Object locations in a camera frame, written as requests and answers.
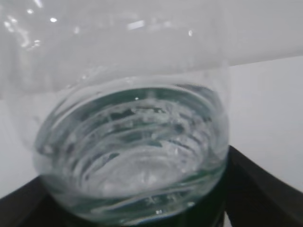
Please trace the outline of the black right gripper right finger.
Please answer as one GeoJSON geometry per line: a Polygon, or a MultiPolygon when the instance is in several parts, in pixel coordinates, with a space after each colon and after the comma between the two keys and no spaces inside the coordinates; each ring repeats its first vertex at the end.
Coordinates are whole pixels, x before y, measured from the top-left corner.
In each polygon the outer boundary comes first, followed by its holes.
{"type": "Polygon", "coordinates": [[[233,227],[301,227],[303,194],[230,147],[226,213],[233,227]]]}

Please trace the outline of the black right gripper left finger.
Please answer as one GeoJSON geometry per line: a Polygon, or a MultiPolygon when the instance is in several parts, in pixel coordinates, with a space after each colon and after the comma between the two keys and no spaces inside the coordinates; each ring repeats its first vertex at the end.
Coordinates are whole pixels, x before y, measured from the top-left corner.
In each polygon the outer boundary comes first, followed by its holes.
{"type": "Polygon", "coordinates": [[[2,227],[77,227],[77,221],[47,192],[40,177],[0,200],[2,227]]]}

